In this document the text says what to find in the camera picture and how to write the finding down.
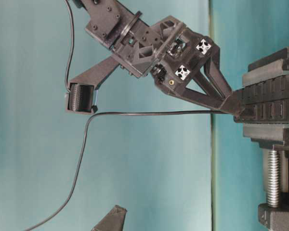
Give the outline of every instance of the robotic arm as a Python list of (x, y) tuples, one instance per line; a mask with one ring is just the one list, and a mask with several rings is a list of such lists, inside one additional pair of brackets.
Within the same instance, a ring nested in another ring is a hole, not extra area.
[[(69, 81), (67, 111), (94, 114), (93, 92), (120, 65), (137, 78), (151, 73), (156, 87), (167, 95), (236, 117), (253, 115), (220, 72), (220, 48), (209, 37), (172, 16), (148, 26), (141, 12), (133, 14), (117, 0), (73, 1), (91, 17), (88, 34), (112, 55)], [(189, 89), (191, 81), (204, 93)]]

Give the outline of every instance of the black wire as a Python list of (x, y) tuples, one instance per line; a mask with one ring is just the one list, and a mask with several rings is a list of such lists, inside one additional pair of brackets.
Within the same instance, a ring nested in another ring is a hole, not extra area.
[(88, 135), (88, 128), (89, 125), (91, 123), (91, 121), (99, 116), (110, 116), (110, 115), (114, 115), (114, 116), (175, 116), (175, 115), (190, 115), (190, 114), (224, 114), (223, 112), (219, 112), (219, 111), (179, 111), (179, 112), (146, 112), (146, 113), (126, 113), (126, 112), (103, 112), (103, 113), (97, 113), (95, 115), (92, 115), (85, 126), (85, 130), (84, 130), (84, 137), (83, 137), (83, 142), (82, 142), (82, 147), (81, 147), (81, 151), (80, 151), (80, 156), (79, 156), (79, 161), (77, 164), (77, 168), (76, 168), (76, 173), (75, 173), (75, 177), (73, 180), (73, 185), (72, 185), (72, 189), (67, 197), (67, 199), (64, 201), (64, 203), (52, 214), (50, 215), (48, 218), (46, 218), (45, 220), (41, 221), (40, 223), (26, 229), (25, 231), (31, 231), (43, 224), (45, 224), (47, 221), (49, 221), (50, 219), (52, 219), (53, 217), (55, 217), (58, 213), (60, 213), (60, 211), (67, 205), (67, 203), (69, 202), (69, 200), (71, 199), (76, 183), (77, 183), (77, 179), (78, 179), (78, 175), (79, 175), (79, 170), (80, 170), (80, 166), (81, 166), (81, 162), (82, 162), (82, 158), (83, 158), (83, 153), (86, 147), (86, 141), (87, 141), (87, 135)]
[(71, 90), (68, 88), (68, 76), (69, 76), (69, 70), (71, 67), (72, 59), (73, 59), (73, 54), (74, 54), (74, 46), (75, 46), (75, 28), (74, 28), (74, 17), (73, 17), (73, 12), (71, 9), (70, 4), (68, 3), (68, 0), (64, 0), (66, 3), (66, 7), (68, 10), (68, 15), (69, 15), (69, 20), (70, 20), (70, 26), (71, 26), (71, 48), (68, 56), (68, 61), (66, 65), (66, 74), (65, 74), (65, 87), (68, 92), (71, 92)]

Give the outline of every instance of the metal screw thread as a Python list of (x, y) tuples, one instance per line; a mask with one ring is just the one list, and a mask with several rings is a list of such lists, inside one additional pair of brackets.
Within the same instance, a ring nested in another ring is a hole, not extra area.
[(278, 208), (280, 200), (280, 156), (278, 151), (269, 151), (268, 156), (268, 192), (269, 207)]

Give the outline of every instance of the blue wall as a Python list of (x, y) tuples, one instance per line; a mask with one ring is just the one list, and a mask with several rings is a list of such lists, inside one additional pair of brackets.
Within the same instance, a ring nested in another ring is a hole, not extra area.
[[(289, 0), (211, 0), (212, 36), (221, 47), (221, 70), (242, 87), (248, 64), (289, 46)], [(264, 231), (257, 206), (265, 202), (262, 152), (243, 138), (232, 116), (214, 117), (214, 227)]]
[[(122, 2), (149, 24), (172, 14), (209, 32), (207, 1)], [(84, 32), (88, 15), (73, 10), (72, 77), (109, 55)], [(64, 112), (68, 51), (63, 0), (0, 1), (0, 231), (39, 222), (70, 190), (87, 117)], [(100, 89), (99, 108), (199, 109), (163, 95), (150, 76), (135, 79), (123, 70)], [(210, 179), (208, 115), (99, 118), (89, 130), (74, 197), (39, 230), (88, 231), (119, 204), (129, 211), (127, 231), (209, 231)]]

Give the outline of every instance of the bolt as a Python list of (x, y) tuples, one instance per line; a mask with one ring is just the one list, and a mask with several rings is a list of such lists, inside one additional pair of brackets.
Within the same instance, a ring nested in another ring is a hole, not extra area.
[(278, 151), (269, 151), (268, 156), (268, 192), (269, 207), (278, 208), (280, 202), (280, 155)]

